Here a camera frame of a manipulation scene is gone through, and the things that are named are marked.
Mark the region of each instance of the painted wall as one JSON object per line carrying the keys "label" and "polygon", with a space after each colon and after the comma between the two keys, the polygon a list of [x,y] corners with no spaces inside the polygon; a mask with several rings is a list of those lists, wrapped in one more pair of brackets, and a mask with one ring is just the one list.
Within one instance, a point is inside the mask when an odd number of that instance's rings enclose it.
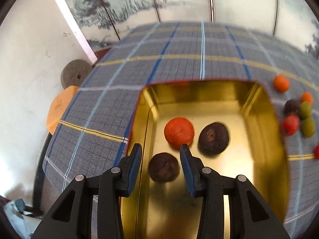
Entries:
{"label": "painted wall", "polygon": [[211,21],[212,19],[217,23],[237,25],[269,35],[275,34],[276,37],[293,44],[298,49],[310,53],[308,45],[316,44],[313,41],[313,34],[319,36],[319,23],[304,0],[66,0],[66,2],[93,50],[99,50],[119,41],[137,25],[158,20]]}
{"label": "painted wall", "polygon": [[0,26],[1,195],[32,201],[61,71],[74,59],[91,63],[73,31],[55,0],[17,0]]}

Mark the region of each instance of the tray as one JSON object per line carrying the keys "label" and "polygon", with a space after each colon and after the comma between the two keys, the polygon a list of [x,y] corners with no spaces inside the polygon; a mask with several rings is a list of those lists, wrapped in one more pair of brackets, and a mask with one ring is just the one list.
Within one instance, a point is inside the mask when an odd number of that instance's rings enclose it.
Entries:
{"label": "tray", "polygon": [[[192,155],[219,174],[245,175],[283,222],[289,178],[284,142],[275,111],[263,87],[254,82],[212,80],[156,84],[141,91],[128,151],[143,146],[143,159],[135,189],[121,201],[126,239],[196,239],[201,198],[187,191],[183,171],[170,183],[155,183],[147,173],[153,155],[168,152],[180,162],[179,151],[164,137],[166,123],[175,117],[189,119],[195,129]],[[229,146],[214,157],[197,148],[201,130],[213,122],[229,130]],[[229,204],[224,196],[224,238],[229,238]]]}

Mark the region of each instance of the orange sponge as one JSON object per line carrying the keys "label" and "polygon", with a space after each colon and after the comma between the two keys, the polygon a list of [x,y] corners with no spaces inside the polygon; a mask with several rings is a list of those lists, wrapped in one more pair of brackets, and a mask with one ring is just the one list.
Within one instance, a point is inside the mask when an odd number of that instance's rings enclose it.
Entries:
{"label": "orange sponge", "polygon": [[69,86],[55,97],[51,103],[49,113],[47,115],[47,129],[52,135],[77,90],[77,86]]}

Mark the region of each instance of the orange fruit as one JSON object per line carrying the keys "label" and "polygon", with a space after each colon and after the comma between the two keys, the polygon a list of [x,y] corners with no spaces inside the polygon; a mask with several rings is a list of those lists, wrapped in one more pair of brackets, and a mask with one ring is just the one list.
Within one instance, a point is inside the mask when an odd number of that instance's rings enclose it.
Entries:
{"label": "orange fruit", "polygon": [[289,79],[281,74],[275,76],[273,84],[275,89],[279,92],[286,92],[290,87]]}
{"label": "orange fruit", "polygon": [[58,96],[56,96],[51,103],[49,113],[47,115],[47,129],[53,135],[56,127],[61,120],[66,108],[68,107],[70,101],[72,100],[74,94],[77,92],[77,86],[69,86],[64,91],[62,91]]}
{"label": "orange fruit", "polygon": [[310,105],[314,103],[314,98],[310,92],[304,92],[301,96],[301,102],[309,102]]}
{"label": "orange fruit", "polygon": [[164,128],[164,136],[167,142],[175,148],[182,144],[189,145],[194,139],[194,127],[185,118],[174,118]]}

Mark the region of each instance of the green fruit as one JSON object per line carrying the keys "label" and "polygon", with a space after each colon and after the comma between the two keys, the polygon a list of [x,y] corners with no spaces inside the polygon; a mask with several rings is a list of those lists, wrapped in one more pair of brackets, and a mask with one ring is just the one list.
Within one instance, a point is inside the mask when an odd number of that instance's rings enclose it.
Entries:
{"label": "green fruit", "polygon": [[301,131],[304,137],[311,137],[315,133],[316,125],[312,117],[306,118],[301,124]]}
{"label": "green fruit", "polygon": [[311,117],[311,105],[309,102],[303,102],[300,105],[300,116],[303,119],[306,119],[308,117]]}

